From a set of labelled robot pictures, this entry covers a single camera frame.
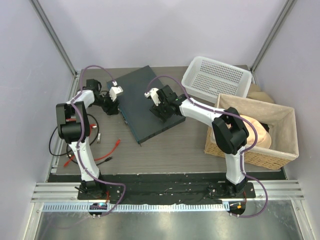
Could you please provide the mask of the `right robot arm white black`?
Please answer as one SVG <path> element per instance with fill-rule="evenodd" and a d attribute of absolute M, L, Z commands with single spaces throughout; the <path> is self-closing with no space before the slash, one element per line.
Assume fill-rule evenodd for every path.
<path fill-rule="evenodd" d="M 243 193 L 247 183 L 242 151 L 247 144 L 249 131 L 233 107 L 223 110 L 200 103 L 187 94 L 178 96 L 165 85 L 144 93 L 153 101 L 150 111 L 162 121 L 173 115 L 195 119 L 213 130 L 215 143 L 224 153 L 226 161 L 226 193 L 233 198 Z"/>

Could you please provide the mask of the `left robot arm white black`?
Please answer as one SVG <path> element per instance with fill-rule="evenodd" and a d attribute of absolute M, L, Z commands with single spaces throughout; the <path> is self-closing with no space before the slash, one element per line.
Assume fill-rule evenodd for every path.
<path fill-rule="evenodd" d="M 85 88 L 81 88 L 71 100 L 56 105 L 58 135 L 71 148 L 80 168 L 79 191 L 89 193 L 97 200 L 106 195 L 107 188 L 91 151 L 87 108 L 95 105 L 107 115 L 116 115 L 119 113 L 117 96 L 123 92 L 115 80 L 105 95 L 100 90 L 99 81 L 88 79 Z"/>

